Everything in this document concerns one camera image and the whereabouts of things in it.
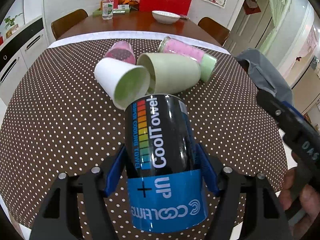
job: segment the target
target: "gray bag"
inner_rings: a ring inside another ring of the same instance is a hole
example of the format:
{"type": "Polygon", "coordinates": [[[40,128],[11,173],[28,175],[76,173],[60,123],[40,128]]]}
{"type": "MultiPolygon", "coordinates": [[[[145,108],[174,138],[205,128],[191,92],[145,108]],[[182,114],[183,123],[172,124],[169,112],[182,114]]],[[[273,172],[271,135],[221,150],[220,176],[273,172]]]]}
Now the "gray bag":
{"type": "Polygon", "coordinates": [[[249,63],[248,75],[259,89],[265,90],[279,101],[287,101],[293,106],[293,94],[290,86],[260,51],[246,49],[236,57],[236,60],[245,60],[249,63]]]}

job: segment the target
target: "green curtain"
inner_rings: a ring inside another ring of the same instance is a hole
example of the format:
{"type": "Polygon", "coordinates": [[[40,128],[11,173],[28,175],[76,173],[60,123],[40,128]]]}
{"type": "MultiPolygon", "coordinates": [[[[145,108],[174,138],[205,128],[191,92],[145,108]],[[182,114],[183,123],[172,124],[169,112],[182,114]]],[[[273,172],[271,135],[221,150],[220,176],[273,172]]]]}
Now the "green curtain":
{"type": "Polygon", "coordinates": [[[273,43],[285,16],[289,10],[291,0],[269,0],[272,14],[272,21],[275,28],[269,33],[261,47],[260,52],[264,55],[269,51],[271,44],[273,43]]]}

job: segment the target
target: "chair backrest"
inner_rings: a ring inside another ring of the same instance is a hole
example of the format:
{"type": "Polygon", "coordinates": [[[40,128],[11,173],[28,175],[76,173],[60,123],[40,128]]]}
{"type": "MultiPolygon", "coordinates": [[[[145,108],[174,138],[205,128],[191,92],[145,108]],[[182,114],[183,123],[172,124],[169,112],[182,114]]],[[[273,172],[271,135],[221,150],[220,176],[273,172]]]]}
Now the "chair backrest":
{"type": "Polygon", "coordinates": [[[87,18],[88,14],[83,9],[78,9],[72,13],[69,13],[58,20],[51,23],[51,29],[55,39],[58,39],[63,33],[69,30],[71,27],[87,18]]]}
{"type": "Polygon", "coordinates": [[[198,26],[205,30],[222,46],[230,35],[230,31],[227,28],[223,27],[209,17],[202,18],[198,23],[198,26]]]}

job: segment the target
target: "white cup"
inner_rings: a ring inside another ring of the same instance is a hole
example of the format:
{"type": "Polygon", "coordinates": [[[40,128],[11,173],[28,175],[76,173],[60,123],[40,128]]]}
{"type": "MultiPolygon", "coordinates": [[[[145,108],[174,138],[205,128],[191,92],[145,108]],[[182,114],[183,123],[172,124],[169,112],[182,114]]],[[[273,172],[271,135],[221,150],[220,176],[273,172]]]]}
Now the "white cup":
{"type": "Polygon", "coordinates": [[[150,84],[150,74],[145,67],[114,58],[100,60],[94,69],[94,77],[121,110],[143,97],[150,84]]]}

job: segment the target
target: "spray bottle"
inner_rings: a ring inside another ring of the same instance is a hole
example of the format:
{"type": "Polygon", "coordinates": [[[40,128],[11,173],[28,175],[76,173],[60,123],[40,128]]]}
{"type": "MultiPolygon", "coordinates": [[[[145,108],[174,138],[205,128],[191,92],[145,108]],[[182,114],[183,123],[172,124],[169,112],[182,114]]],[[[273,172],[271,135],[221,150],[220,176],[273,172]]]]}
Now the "spray bottle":
{"type": "Polygon", "coordinates": [[[102,19],[110,20],[113,17],[113,2],[114,0],[102,1],[102,19]]]}

